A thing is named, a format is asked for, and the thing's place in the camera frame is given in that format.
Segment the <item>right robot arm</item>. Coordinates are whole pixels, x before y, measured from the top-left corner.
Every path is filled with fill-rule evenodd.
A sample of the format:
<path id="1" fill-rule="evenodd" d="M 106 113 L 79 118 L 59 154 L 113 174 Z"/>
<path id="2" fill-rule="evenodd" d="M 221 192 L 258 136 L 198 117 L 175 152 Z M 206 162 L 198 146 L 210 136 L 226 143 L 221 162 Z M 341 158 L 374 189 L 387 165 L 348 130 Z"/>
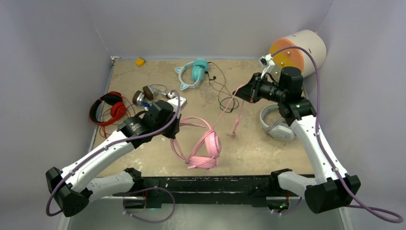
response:
<path id="1" fill-rule="evenodd" d="M 270 82 L 260 73 L 254 73 L 245 85 L 233 95 L 249 103 L 260 99 L 276 102 L 282 118 L 299 138 L 311 162 L 314 177 L 298 175 L 290 169 L 271 173 L 269 189 L 275 195 L 288 190 L 303 197 L 309 209 L 322 213 L 348 206 L 361 186 L 356 175 L 350 176 L 339 163 L 316 123 L 316 111 L 311 102 L 302 97 L 303 76 L 295 67 L 281 70 L 278 83 Z"/>

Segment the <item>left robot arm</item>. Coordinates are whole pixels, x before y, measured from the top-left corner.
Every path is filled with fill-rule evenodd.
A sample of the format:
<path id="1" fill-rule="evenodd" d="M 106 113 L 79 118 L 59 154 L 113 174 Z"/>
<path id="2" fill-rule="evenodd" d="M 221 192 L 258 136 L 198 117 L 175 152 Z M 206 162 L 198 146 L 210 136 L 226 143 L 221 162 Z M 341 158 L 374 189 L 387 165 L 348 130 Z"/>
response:
<path id="1" fill-rule="evenodd" d="M 105 196 L 142 192 L 141 173 L 125 169 L 121 173 L 99 178 L 98 174 L 120 157 L 163 135 L 175 138 L 179 132 L 181 111 L 187 104 L 183 97 L 159 100 L 146 111 L 125 119 L 99 146 L 78 161 L 63 169 L 50 168 L 45 178 L 50 192 L 46 214 L 50 217 L 63 213 L 72 217 L 89 203 Z"/>

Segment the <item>brown silver headphones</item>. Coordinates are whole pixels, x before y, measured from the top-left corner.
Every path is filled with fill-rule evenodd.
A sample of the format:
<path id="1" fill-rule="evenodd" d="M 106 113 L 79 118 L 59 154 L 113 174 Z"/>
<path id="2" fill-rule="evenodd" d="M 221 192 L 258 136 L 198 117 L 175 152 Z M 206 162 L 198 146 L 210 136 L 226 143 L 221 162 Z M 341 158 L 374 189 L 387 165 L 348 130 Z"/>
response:
<path id="1" fill-rule="evenodd" d="M 132 104 L 140 105 L 142 102 L 152 103 L 159 95 L 166 95 L 168 88 L 163 84 L 146 85 L 142 90 L 134 93 Z"/>

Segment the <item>white grey headphones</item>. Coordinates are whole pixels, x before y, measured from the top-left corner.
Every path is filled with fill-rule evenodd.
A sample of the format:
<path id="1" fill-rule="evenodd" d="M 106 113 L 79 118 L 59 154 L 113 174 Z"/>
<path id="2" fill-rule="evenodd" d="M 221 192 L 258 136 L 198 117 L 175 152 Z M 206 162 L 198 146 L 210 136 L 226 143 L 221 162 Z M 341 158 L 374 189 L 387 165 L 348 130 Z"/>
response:
<path id="1" fill-rule="evenodd" d="M 294 131 L 287 125 L 283 117 L 279 117 L 272 125 L 265 122 L 266 115 L 272 112 L 278 112 L 279 107 L 277 104 L 271 104 L 261 110 L 259 120 L 262 129 L 270 135 L 273 139 L 279 141 L 292 141 L 295 138 Z"/>

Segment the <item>pink headphones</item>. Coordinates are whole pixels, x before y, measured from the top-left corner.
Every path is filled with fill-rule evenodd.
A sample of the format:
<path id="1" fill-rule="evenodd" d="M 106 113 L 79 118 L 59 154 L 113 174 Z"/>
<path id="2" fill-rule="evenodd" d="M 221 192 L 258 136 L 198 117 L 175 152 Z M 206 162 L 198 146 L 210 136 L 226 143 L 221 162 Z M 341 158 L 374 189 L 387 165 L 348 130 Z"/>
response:
<path id="1" fill-rule="evenodd" d="M 210 125 L 206 120 L 197 116 L 190 116 L 180 121 L 180 126 L 202 127 L 207 129 L 207 131 L 197 141 L 188 157 L 184 156 L 183 151 L 176 139 L 170 140 L 172 152 L 179 160 L 188 165 L 187 169 L 209 170 L 218 165 L 218 158 L 222 152 L 222 144 L 221 139 L 217 135 L 214 128 L 219 123 L 224 113 L 225 111 L 220 114 L 214 125 Z M 207 156 L 196 155 L 202 146 L 205 146 Z"/>

